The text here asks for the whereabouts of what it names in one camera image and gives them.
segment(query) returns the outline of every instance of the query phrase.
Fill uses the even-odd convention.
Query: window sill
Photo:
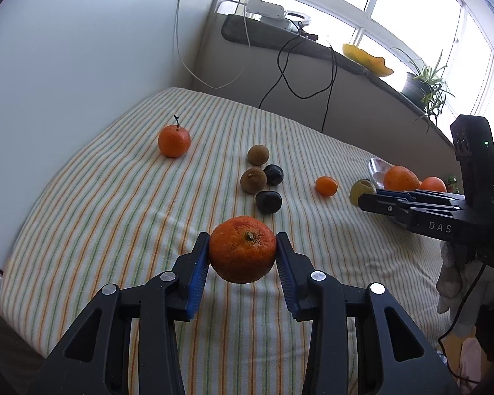
[[[246,18],[246,22],[251,46],[280,50],[290,38],[296,35],[254,19]],[[232,43],[247,44],[245,25],[243,25],[243,16],[236,14],[227,15],[227,18],[221,28],[221,35],[225,40]],[[311,40],[304,41],[302,45],[293,49],[292,53],[331,61],[331,50]],[[367,70],[367,68],[363,67],[361,64],[357,64],[338,52],[336,52],[336,58],[339,69],[343,69],[357,76],[365,76],[375,86],[403,103],[418,117],[425,114],[402,93],[393,89],[389,84],[382,81],[379,77]],[[437,131],[441,138],[443,138],[443,140],[451,148],[453,148],[452,143],[444,135],[444,133],[433,122],[430,125],[431,128]]]

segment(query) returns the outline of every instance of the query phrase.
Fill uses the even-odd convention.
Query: small orange fruit
[[[315,188],[322,196],[333,196],[339,188],[338,183],[331,177],[320,177],[315,181]]]
[[[446,185],[443,180],[438,177],[425,178],[419,188],[421,190],[430,190],[431,192],[446,193]]]
[[[188,130],[179,125],[179,117],[174,116],[176,125],[165,126],[159,133],[157,145],[166,157],[181,157],[190,147],[191,138]]]
[[[403,191],[415,190],[419,188],[419,179],[416,175],[404,166],[393,166],[384,176],[384,189]]]
[[[265,276],[274,264],[277,240],[261,221],[242,215],[214,229],[208,259],[227,282],[248,284]]]

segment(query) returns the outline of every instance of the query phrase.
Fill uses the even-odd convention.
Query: plant pot
[[[423,103],[423,98],[431,93],[432,89],[421,80],[414,80],[414,77],[415,74],[413,72],[406,73],[406,82],[402,88],[402,94],[424,111],[425,104]]]

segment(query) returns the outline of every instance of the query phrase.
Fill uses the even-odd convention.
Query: bed
[[[157,135],[174,123],[192,136],[179,159],[162,156]],[[279,212],[260,214],[238,185],[246,153],[266,145],[285,172],[275,189]],[[22,228],[0,290],[0,314],[47,356],[80,310],[105,284],[130,287],[170,269],[199,232],[251,215],[287,232],[296,252],[344,284],[381,282],[432,343],[447,326],[435,311],[438,241],[406,232],[387,217],[351,206],[352,184],[374,157],[297,122],[234,101],[169,88],[122,115],[52,179]],[[339,191],[322,198],[322,175]],[[354,326],[349,320],[349,379],[356,392]],[[200,311],[177,325],[187,394],[299,394],[310,324],[286,310],[273,268],[261,280],[228,284],[211,269]],[[132,339],[138,337],[138,322]],[[130,387],[137,394],[137,351]]]

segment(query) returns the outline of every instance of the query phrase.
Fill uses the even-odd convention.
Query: hand
[[[465,247],[441,242],[441,257],[443,266],[436,284],[439,292],[437,313],[450,311],[450,320],[453,322],[457,310],[468,289],[481,270],[482,263],[472,260],[464,264]],[[453,327],[458,337],[466,337],[476,323],[478,312],[482,305],[494,304],[494,268],[486,266],[476,286],[469,294],[461,310],[461,314]]]

